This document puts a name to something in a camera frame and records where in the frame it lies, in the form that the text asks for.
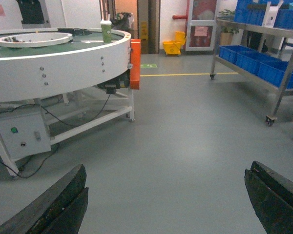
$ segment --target green button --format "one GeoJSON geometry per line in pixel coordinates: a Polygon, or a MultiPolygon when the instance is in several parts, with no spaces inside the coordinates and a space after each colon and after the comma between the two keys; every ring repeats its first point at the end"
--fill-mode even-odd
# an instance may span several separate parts
{"type": "Polygon", "coordinates": [[[18,129],[16,127],[11,128],[12,133],[18,133],[18,129]]]}

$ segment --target green cup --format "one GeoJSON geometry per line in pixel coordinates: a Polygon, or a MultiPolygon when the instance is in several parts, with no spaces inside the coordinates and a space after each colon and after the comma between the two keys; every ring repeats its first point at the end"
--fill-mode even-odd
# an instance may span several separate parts
{"type": "Polygon", "coordinates": [[[102,28],[103,42],[105,44],[111,43],[112,42],[112,22],[109,20],[102,20],[101,28],[102,28]]]}

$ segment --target control box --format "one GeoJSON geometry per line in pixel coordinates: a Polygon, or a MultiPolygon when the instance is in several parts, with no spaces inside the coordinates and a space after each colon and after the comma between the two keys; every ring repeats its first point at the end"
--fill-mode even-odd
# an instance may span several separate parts
{"type": "Polygon", "coordinates": [[[0,135],[11,161],[51,151],[50,133],[38,105],[1,113],[0,135]]]}

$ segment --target potted plant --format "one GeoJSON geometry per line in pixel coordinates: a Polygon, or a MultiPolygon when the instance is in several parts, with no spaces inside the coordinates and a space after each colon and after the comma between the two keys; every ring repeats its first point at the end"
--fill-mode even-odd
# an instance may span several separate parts
{"type": "MultiPolygon", "coordinates": [[[[219,12],[218,18],[222,19],[222,20],[233,21],[234,15],[235,15],[235,11],[225,9],[225,10],[219,12]]],[[[220,45],[230,45],[232,42],[233,35],[238,34],[238,33],[239,33],[238,28],[222,26],[219,44],[220,45]]]]}

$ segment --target door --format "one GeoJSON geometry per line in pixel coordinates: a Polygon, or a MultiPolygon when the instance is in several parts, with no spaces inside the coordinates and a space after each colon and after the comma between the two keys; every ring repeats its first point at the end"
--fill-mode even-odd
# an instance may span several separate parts
{"type": "Polygon", "coordinates": [[[129,20],[129,32],[132,38],[138,38],[138,6],[137,0],[114,0],[115,13],[128,12],[133,16],[129,20]]]}
{"type": "Polygon", "coordinates": [[[101,19],[108,20],[109,8],[107,0],[100,0],[101,19]]]}
{"type": "Polygon", "coordinates": [[[190,0],[186,51],[214,49],[219,0],[190,0]]]}
{"type": "Polygon", "coordinates": [[[149,53],[159,53],[159,37],[160,37],[160,1],[149,0],[148,6],[148,23],[149,23],[149,53]]]}

